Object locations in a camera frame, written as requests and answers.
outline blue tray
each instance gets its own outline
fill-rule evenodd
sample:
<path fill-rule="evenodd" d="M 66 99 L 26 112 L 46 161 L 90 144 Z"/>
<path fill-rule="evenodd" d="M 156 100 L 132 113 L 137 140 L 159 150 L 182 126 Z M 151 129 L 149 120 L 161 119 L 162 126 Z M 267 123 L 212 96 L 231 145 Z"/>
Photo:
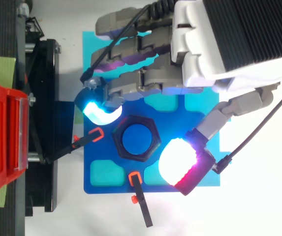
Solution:
<path fill-rule="evenodd" d="M 93 32 L 83 32 L 83 61 L 86 70 L 91 63 L 94 51 L 107 46 L 111 41 L 103 41 L 95 37 Z M 134 71 L 142 66 L 153 63 L 154 58 L 147 59 L 134 66 L 122 66 L 114 71 L 103 73 L 108 80 L 117 78 L 124 72 Z M 182 137 L 188 130 L 193 129 L 213 107 L 219 102 L 219 96 L 209 88 L 201 94 L 180 96 L 152 95 L 145 99 L 126 102 L 123 113 L 115 122 L 102 126 L 105 137 L 84 147 L 84 190 L 86 193 L 126 193 L 134 192 L 128 181 L 128 174 L 139 171 L 144 181 L 144 192 L 174 192 L 173 186 L 168 185 L 159 174 L 158 160 L 167 143 L 174 138 Z M 118 156 L 112 139 L 112 131 L 128 115 L 137 115 L 154 119 L 161 145 L 149 158 L 141 163 L 122 159 Z M 84 118 L 84 132 L 96 128 L 96 125 Z M 149 144 L 151 135 L 146 129 L 133 127 L 124 136 L 125 147 L 131 151 L 142 152 Z M 219 151 L 219 135 L 209 141 L 207 148 L 217 161 L 227 155 Z M 219 175 L 209 172 L 199 186 L 219 186 Z"/>

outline black hex nut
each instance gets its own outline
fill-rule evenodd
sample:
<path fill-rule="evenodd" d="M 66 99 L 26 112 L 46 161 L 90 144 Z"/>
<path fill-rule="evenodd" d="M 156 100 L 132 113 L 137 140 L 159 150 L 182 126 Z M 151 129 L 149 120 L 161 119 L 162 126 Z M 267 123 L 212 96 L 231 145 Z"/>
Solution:
<path fill-rule="evenodd" d="M 141 124 L 147 127 L 152 133 L 152 143 L 150 147 L 142 154 L 132 154 L 128 152 L 122 142 L 123 134 L 131 125 Z M 154 151 L 161 144 L 160 136 L 158 130 L 155 125 L 155 121 L 152 118 L 147 117 L 139 117 L 139 116 L 128 116 L 124 118 L 117 128 L 112 133 L 113 140 L 115 142 L 119 157 L 134 161 L 145 162 L 150 156 L 154 153 Z"/>

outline black heat sink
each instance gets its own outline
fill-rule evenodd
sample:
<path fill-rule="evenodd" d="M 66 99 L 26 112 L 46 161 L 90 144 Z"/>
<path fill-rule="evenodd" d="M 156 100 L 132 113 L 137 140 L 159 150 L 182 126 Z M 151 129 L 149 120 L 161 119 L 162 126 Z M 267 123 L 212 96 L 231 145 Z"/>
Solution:
<path fill-rule="evenodd" d="M 203 0 L 226 71 L 282 57 L 282 0 Z"/>

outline blue circular insert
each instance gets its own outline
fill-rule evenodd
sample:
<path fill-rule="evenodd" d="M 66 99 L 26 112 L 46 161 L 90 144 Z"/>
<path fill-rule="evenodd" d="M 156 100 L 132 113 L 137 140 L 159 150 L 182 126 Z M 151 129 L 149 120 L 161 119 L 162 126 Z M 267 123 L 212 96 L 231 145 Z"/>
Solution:
<path fill-rule="evenodd" d="M 152 133 L 142 124 L 133 124 L 123 133 L 122 143 L 131 154 L 143 154 L 152 143 Z"/>

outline bright light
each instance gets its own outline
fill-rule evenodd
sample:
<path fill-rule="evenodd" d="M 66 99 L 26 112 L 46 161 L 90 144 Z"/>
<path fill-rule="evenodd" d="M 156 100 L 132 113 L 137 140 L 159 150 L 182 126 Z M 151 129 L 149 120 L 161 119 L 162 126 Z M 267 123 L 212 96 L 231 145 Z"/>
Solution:
<path fill-rule="evenodd" d="M 103 109 L 99 108 L 96 103 L 89 102 L 83 113 L 96 125 L 106 125 L 114 122 L 121 116 L 122 106 L 112 113 L 106 113 Z"/>
<path fill-rule="evenodd" d="M 195 150 L 183 139 L 172 139 L 158 163 L 160 175 L 171 185 L 178 183 L 197 162 Z"/>

